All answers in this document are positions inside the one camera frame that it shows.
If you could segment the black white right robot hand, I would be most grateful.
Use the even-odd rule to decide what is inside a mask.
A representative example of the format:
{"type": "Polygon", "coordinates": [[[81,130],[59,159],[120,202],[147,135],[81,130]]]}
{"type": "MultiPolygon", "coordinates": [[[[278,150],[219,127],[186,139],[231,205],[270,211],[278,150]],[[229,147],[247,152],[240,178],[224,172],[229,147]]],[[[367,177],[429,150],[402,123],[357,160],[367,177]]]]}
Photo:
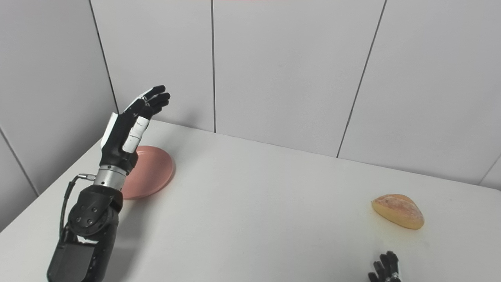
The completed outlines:
{"type": "Polygon", "coordinates": [[[399,259],[393,251],[387,251],[373,263],[373,272],[368,273],[369,282],[402,282],[399,259]]]}

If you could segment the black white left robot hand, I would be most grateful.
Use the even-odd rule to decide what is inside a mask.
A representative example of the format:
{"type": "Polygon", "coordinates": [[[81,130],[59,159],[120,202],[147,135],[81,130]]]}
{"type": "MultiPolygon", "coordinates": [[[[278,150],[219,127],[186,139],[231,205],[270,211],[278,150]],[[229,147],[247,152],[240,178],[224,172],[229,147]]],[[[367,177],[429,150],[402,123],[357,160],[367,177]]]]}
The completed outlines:
{"type": "Polygon", "coordinates": [[[150,88],[136,97],[120,114],[113,113],[101,139],[99,166],[114,166],[129,174],[139,159],[137,147],[152,117],[169,104],[164,85],[150,88]]]}

